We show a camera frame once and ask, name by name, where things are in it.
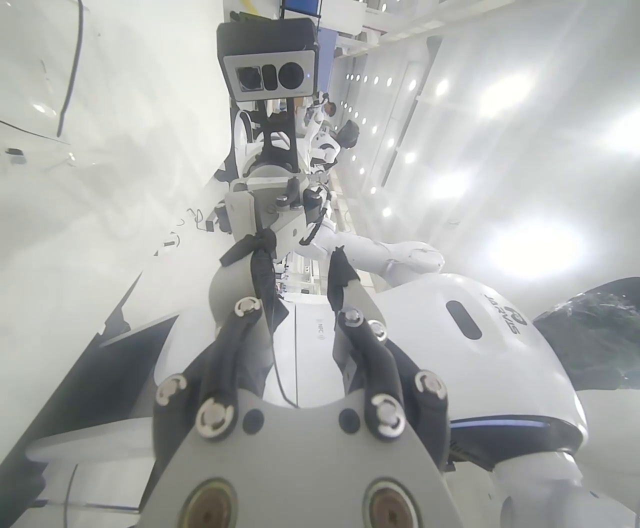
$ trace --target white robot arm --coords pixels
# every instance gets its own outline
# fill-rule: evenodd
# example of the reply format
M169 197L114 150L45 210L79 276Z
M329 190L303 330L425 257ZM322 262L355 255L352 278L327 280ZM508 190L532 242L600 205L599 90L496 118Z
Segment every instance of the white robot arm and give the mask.
M436 248L417 241L385 244L351 232L338 231L329 219L330 201L325 189L317 192L324 196L324 215L310 224L307 236L295 252L312 260L326 260L336 248L344 247L349 263L355 268L382 277L393 287L417 279L425 273L438 273L444 258Z

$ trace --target metal ring washer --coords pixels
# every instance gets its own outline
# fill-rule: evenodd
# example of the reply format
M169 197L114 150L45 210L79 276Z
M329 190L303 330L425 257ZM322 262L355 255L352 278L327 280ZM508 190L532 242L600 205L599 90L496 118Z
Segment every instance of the metal ring washer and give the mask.
M220 413L220 425L218 427L216 427L215 424L208 424L205 421L207 413L211 412ZM223 404L216 402L214 398L209 398L200 405L198 413L196 414L196 429L198 434L203 438L216 438L217 436L220 436L231 425L231 422L234 419L234 413L235 410L233 405L224 406Z
M378 415L378 421L380 422L378 424L378 432L386 438L399 437L406 426L406 416L404 415L404 409L400 405L399 401L388 394L376 394L371 398L371 403L377 409L376 414ZM393 406L394 408L393 411L396 423L393 426L385 424L381 420L380 410L382 410L385 405Z
M182 374L172 374L156 389L156 403L162 407L169 405L171 396L187 388L187 378Z
M244 317L245 314L250 314L254 310L260 309L260 301L256 297L243 297L240 299L235 307L234 312L238 317Z

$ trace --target metal screw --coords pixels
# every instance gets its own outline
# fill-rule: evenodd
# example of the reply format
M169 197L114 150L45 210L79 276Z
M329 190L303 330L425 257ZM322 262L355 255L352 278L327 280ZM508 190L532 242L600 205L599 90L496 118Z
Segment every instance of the metal screw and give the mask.
M234 311L238 317L244 317L254 310L260 309L260 301L255 297L244 297L236 303Z
M184 528L230 528L237 517L236 493L222 480L207 481L190 494L183 507Z
M352 328L356 328L357 326L360 326L362 324L362 321L364 321L364 316L362 315L362 312L359 311L357 308L347 308L344 311L344 323L347 326L350 326Z
M378 481L365 496L367 528L417 528L418 514L406 491L395 482Z
M378 338L378 341L384 343L387 340L387 329L385 328L385 325L375 319L369 319L368 322L371 330L373 330L373 334Z
M419 392L430 392L440 399L447 397L447 387L437 374L420 371L415 375L415 386Z
M209 398L198 409L196 429L203 438L215 438L224 433L234 418L234 407L224 406Z
M380 422L378 432L387 438L399 437L406 426L406 417L398 400L388 394L376 394L371 403Z
M182 374L172 374L166 378L156 390L156 403L165 407L169 405L171 396L187 388L187 378Z

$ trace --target humanoid robot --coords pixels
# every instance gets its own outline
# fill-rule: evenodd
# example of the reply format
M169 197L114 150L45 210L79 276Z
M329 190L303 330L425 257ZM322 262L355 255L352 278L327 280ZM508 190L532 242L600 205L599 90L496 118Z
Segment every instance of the humanoid robot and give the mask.
M265 39L297 34L271 50L295 56L312 49L307 22L243 24ZM238 29L218 30L235 99L237 65L223 59L240 55L228 38ZM459 460L496 473L509 495L503 528L633 525L633 512L582 486L572 455L588 437L584 413L532 323L493 289L437 273L442 256L426 244L337 232L326 190L300 171L293 129L267 123L252 169L230 183L235 244L209 291L214 339L195 357L174 349L182 367L169 361L176 370L159 384L157 483L138 527L462 527L442 477ZM262 399L287 317L273 263L291 251L330 259L326 350L344 395L322 407ZM394 287L371 298L354 268Z

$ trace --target ceiling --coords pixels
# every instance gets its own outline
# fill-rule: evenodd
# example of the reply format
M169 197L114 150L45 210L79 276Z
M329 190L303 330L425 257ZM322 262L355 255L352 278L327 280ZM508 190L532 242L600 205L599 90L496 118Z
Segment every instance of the ceiling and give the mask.
M532 1L337 59L334 119L360 125L338 165L359 230L436 246L444 271L531 317L637 275L639 19L633 1Z

